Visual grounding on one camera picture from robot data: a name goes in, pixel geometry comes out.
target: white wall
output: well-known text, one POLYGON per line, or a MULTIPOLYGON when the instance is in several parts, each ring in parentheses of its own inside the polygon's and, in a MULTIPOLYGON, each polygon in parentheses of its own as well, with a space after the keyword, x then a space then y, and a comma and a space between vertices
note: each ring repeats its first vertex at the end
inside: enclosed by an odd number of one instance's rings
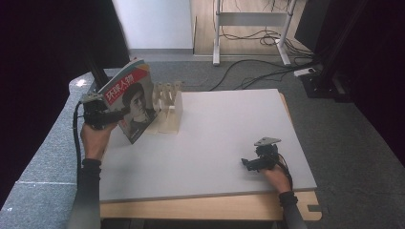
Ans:
POLYGON ((128 49, 192 49, 190 0, 113 0, 128 49))

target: sleeve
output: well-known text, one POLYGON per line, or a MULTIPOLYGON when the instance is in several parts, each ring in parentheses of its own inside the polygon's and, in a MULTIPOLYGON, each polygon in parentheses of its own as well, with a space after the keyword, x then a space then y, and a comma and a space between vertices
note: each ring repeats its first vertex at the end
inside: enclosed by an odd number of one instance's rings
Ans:
POLYGON ((100 228, 99 181, 101 161, 83 159, 68 229, 100 228))
POLYGON ((284 209, 284 219, 288 229, 307 229, 307 225, 297 207, 298 198, 289 191, 279 195, 280 204, 284 209))

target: book cover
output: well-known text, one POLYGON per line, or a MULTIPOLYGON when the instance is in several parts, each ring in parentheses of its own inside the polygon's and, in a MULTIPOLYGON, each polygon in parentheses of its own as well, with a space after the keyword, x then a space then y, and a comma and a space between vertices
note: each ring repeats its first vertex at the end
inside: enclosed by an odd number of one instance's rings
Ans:
POLYGON ((149 65, 134 59, 125 65, 98 93, 110 111, 127 111, 118 123, 134 144, 157 116, 153 109, 149 65))

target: hand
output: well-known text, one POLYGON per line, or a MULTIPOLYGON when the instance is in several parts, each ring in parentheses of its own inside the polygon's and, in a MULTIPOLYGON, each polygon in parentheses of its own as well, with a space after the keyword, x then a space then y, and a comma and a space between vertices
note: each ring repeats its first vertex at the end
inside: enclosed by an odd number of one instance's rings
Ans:
POLYGON ((83 141, 84 154, 86 158, 102 160, 111 131, 117 126, 116 123, 109 124, 104 130, 95 130, 88 124, 81 128, 81 140, 83 141))
POLYGON ((267 180, 276 188, 279 194, 291 191, 288 178, 279 165, 275 165, 272 170, 263 169, 260 172, 266 176, 267 180))

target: wooden table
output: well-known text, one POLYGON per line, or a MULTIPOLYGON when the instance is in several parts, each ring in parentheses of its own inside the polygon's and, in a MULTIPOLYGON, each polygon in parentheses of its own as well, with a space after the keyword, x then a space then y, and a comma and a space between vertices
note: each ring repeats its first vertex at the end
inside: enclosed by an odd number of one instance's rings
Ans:
MULTIPOLYGON (((286 110, 287 103, 280 94, 286 110)), ((314 191, 295 192, 298 209, 304 220, 322 217, 314 191)), ((213 198, 181 198, 167 200, 101 203, 101 217, 130 219, 238 219, 282 220, 283 209, 276 193, 213 198)))

